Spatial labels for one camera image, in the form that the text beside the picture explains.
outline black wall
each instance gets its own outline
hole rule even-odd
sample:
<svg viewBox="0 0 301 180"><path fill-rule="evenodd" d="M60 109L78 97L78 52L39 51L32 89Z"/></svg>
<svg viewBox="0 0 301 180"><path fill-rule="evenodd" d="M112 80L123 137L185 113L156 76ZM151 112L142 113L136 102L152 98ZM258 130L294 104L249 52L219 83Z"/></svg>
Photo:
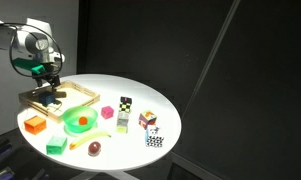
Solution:
<svg viewBox="0 0 301 180"><path fill-rule="evenodd" d="M231 4L81 1L78 73L167 96L183 116L174 151L224 179L301 179L301 1L241 1L184 112Z"/></svg>

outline red ball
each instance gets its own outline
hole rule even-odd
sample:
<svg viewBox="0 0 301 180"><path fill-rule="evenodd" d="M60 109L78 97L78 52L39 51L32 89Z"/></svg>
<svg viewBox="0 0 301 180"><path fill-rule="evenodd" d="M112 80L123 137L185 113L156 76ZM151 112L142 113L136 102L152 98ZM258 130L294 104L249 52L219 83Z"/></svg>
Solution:
<svg viewBox="0 0 301 180"><path fill-rule="evenodd" d="M90 156L97 156L101 151L101 144L97 141L92 142L89 145L88 153Z"/></svg>

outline green plate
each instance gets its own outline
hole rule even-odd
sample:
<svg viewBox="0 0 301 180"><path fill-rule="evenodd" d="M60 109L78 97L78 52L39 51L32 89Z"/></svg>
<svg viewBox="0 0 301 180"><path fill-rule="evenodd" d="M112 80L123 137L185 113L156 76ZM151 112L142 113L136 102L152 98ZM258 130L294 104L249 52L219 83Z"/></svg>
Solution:
<svg viewBox="0 0 301 180"><path fill-rule="evenodd" d="M97 125L98 112L89 106L75 106L62 114L66 128L74 133L82 133ZM86 118L87 123L81 125L80 118Z"/></svg>

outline toy block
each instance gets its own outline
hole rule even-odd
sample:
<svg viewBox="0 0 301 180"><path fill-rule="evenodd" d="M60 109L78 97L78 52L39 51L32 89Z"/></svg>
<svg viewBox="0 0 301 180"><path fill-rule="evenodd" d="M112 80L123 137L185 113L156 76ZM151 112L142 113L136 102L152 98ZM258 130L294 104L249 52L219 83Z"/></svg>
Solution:
<svg viewBox="0 0 301 180"><path fill-rule="evenodd" d="M47 128L47 122L45 119L34 116L26 121L24 121L25 130L31 134L37 135L41 131Z"/></svg>
<svg viewBox="0 0 301 180"><path fill-rule="evenodd" d="M123 111L126 113L131 112L132 99L128 97L120 98L119 112Z"/></svg>
<svg viewBox="0 0 301 180"><path fill-rule="evenodd" d="M52 92L45 91L43 93L39 94L39 103L41 103L43 106L48 106L51 103L54 103L56 98Z"/></svg>
<svg viewBox="0 0 301 180"><path fill-rule="evenodd" d="M46 145L46 150L48 155L62 155L64 149L67 146L66 137L56 137L52 136Z"/></svg>
<svg viewBox="0 0 301 180"><path fill-rule="evenodd" d="M126 112L119 112L116 131L119 133L127 133L128 122L129 122L129 114Z"/></svg>
<svg viewBox="0 0 301 180"><path fill-rule="evenodd" d="M114 110L110 106L106 106L101 109L101 115L104 119L109 119L113 117L113 112Z"/></svg>
<svg viewBox="0 0 301 180"><path fill-rule="evenodd" d="M147 147L162 147L164 137L159 136L159 128L149 125L146 130L145 142Z"/></svg>
<svg viewBox="0 0 301 180"><path fill-rule="evenodd" d="M148 125L155 125L157 120L157 116L153 114L151 111L144 111L140 113L139 116L139 125L144 129L147 129Z"/></svg>

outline checkered cube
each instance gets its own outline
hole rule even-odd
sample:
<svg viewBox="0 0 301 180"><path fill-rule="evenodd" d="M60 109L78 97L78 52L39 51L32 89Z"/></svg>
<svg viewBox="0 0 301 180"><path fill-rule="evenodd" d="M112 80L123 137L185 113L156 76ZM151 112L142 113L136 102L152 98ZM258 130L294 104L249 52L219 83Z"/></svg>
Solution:
<svg viewBox="0 0 301 180"><path fill-rule="evenodd" d="M120 98L119 112L123 111L126 113L131 112L132 99L128 97Z"/></svg>
<svg viewBox="0 0 301 180"><path fill-rule="evenodd" d="M145 137L145 143L147 147L162 147L164 137L160 136L159 129L160 128L153 125L148 126Z"/></svg>

